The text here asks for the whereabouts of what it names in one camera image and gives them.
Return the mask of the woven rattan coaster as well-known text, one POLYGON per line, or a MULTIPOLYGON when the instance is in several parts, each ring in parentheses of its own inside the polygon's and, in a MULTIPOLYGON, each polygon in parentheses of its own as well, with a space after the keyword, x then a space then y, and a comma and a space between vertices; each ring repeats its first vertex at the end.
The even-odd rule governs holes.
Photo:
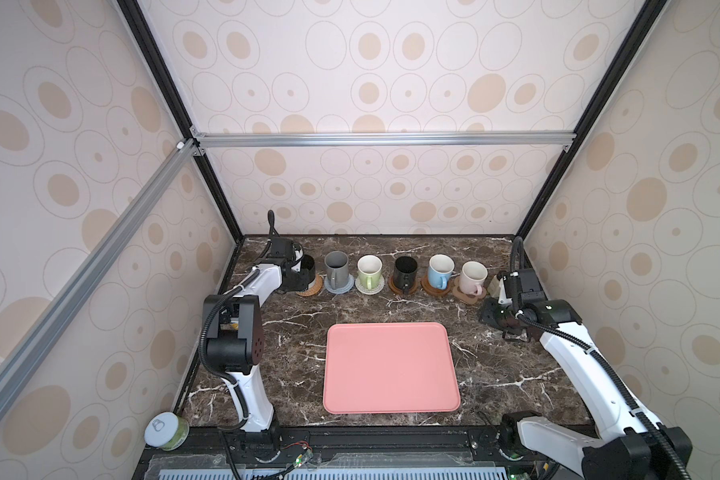
POLYGON ((321 275, 316 274, 315 279, 308 285, 308 288, 304 291, 298 292, 301 297, 312 297, 318 295, 324 285, 324 279, 321 275))

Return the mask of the brown paw shaped coaster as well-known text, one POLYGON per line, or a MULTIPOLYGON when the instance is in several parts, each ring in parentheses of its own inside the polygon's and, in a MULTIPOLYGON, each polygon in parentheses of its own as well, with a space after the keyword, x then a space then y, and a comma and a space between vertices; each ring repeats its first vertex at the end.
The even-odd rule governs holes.
POLYGON ((483 301, 486 298, 487 293, 482 287, 478 288, 478 292, 476 294, 465 293, 460 289, 459 284, 455 283, 452 289, 452 295, 464 304, 475 305, 483 301))

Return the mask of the grey mug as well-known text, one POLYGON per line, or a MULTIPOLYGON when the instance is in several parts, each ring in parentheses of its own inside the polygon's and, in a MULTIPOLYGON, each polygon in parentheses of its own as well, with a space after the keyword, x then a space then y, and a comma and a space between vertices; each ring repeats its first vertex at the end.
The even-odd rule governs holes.
POLYGON ((333 287, 343 286, 349 275, 349 258, 342 251, 333 251, 325 256, 326 275, 330 276, 333 287))

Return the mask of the pink white mug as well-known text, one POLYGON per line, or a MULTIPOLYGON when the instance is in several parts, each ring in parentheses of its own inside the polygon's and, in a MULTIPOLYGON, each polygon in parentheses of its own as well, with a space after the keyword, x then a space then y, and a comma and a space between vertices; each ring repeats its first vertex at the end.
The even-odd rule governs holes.
POLYGON ((467 261, 463 264, 458 279, 459 290, 463 294, 480 297, 485 293, 484 283, 487 277, 488 270, 482 263, 467 261))

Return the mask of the light blue woven coaster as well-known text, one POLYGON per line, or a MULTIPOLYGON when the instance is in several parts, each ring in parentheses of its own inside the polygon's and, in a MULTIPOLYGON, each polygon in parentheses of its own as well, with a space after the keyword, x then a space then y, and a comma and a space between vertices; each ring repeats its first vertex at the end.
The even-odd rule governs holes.
POLYGON ((348 293, 354 287, 355 287, 355 277, 351 274, 349 274, 347 276, 347 282, 343 286, 340 286, 340 287, 333 287, 331 285, 329 275, 326 275, 325 279, 324 279, 324 289, 334 295, 341 295, 341 294, 348 293))

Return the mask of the green white mug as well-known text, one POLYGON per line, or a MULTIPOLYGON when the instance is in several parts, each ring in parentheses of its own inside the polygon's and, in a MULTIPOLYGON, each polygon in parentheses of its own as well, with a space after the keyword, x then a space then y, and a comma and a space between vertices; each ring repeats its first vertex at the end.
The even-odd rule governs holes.
POLYGON ((364 272, 373 275, 378 272, 382 274, 383 263, 381 259, 375 255, 364 255, 357 262, 357 273, 364 272))

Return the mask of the multicolour stitched white coaster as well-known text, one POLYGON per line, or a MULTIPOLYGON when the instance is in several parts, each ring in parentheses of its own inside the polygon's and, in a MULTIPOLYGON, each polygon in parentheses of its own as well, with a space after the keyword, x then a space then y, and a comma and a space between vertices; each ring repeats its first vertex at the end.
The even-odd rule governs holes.
POLYGON ((384 288, 385 280, 383 275, 378 272, 373 275, 359 272, 355 279, 355 288, 363 295, 376 295, 384 288))

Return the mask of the light blue mug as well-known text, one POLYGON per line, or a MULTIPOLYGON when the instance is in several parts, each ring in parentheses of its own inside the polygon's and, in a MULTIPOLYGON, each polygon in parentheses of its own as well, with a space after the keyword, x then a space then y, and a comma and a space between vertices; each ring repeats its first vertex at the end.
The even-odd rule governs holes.
POLYGON ((427 280, 429 285, 438 291, 448 288, 455 268, 453 259, 445 254, 436 254, 429 259, 427 280))

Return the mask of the black mug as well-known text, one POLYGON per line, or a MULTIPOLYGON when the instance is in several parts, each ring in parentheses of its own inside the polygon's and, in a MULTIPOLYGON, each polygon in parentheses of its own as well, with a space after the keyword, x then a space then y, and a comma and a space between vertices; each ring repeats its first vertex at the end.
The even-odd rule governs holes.
POLYGON ((311 255, 304 254, 300 261, 300 276, 310 285, 315 281, 315 260, 311 255))
POLYGON ((395 260, 392 279, 395 285, 407 290, 417 280, 418 262, 411 256, 400 256, 395 260))

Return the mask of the round brown wooden coaster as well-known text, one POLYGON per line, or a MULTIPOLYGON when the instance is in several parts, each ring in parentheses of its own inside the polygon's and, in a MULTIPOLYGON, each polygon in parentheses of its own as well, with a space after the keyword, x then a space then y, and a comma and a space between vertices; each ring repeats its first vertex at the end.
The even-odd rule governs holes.
POLYGON ((429 296, 432 296, 434 298, 443 298, 446 295, 450 294, 453 289, 453 280, 449 279, 446 283, 446 287, 444 289, 438 289, 433 287, 427 278, 423 278, 420 282, 421 288, 424 290, 426 294, 429 296))

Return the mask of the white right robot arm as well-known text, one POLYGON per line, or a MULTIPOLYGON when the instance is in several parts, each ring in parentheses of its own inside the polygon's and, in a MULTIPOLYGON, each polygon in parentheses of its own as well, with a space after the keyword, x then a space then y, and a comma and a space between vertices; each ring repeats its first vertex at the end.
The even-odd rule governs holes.
POLYGON ((504 335, 538 340, 575 387, 597 431, 591 437, 533 411, 508 413, 497 434, 506 459, 538 453, 583 479, 689 478, 689 436, 664 425, 633 394, 578 313, 565 300, 548 299, 534 270, 499 273, 479 319, 504 335))

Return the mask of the pink tray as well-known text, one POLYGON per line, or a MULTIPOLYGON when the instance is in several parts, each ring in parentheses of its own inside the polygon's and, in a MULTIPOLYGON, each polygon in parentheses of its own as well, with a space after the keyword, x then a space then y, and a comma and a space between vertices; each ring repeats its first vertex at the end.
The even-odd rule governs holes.
POLYGON ((437 322, 329 328, 323 406, 331 414, 453 412, 461 396, 446 328, 437 322))

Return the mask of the aluminium left side bar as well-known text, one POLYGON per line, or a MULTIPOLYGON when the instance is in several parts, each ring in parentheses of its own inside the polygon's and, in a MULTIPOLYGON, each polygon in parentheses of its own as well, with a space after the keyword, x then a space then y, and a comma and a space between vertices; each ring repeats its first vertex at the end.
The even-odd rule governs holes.
POLYGON ((102 278, 162 198, 198 141, 187 138, 174 148, 149 182, 80 265, 38 321, 0 366, 0 422, 102 278))

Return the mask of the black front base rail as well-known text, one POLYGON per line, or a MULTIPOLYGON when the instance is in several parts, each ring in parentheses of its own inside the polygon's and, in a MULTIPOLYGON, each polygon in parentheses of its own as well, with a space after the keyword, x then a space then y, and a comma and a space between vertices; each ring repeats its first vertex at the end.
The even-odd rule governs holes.
POLYGON ((175 450, 146 448, 136 479, 577 479, 543 453, 512 453, 492 425, 193 427, 175 450))

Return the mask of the black corner frame post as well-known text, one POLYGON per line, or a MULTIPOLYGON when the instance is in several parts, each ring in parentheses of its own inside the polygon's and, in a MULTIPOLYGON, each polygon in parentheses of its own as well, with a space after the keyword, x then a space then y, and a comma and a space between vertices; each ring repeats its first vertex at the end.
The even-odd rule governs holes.
MULTIPOLYGON (((123 15, 127 28, 132 34, 151 77, 157 85, 182 138, 198 140, 199 137, 195 133, 194 123, 186 109, 177 84, 168 69, 168 65, 163 58, 158 42, 148 25, 141 6, 137 1, 132 0, 117 0, 115 4, 123 15)), ((195 155, 194 160, 228 231, 232 235, 233 240, 237 244, 240 244, 244 240, 245 235, 242 233, 232 212, 211 161, 203 151, 195 155)))

